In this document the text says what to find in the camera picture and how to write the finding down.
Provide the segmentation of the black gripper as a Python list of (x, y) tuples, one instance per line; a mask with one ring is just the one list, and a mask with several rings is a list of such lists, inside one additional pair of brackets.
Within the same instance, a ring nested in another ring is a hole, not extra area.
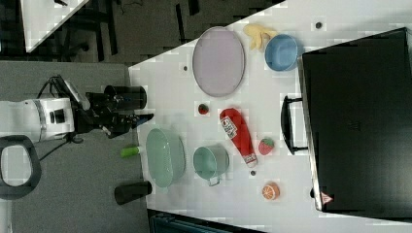
[(81, 107), (74, 111), (74, 125), (77, 134), (85, 134), (94, 129), (101, 129), (108, 138), (115, 138), (128, 133), (131, 129), (151, 120), (154, 114), (121, 115), (111, 110), (109, 95), (87, 92), (89, 109)]

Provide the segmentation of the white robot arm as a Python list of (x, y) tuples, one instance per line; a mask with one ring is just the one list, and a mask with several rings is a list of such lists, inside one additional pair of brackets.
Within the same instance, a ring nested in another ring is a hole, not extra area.
[(70, 98), (28, 99), (1, 103), (1, 150), (20, 146), (28, 153), (30, 176), (22, 184), (1, 182), (1, 198), (17, 200), (29, 194), (42, 176), (41, 159), (35, 145), (40, 142), (63, 139), (72, 142), (79, 134), (94, 129), (103, 130), (115, 138), (151, 120), (152, 114), (120, 115), (98, 114), (91, 107), (83, 107)]

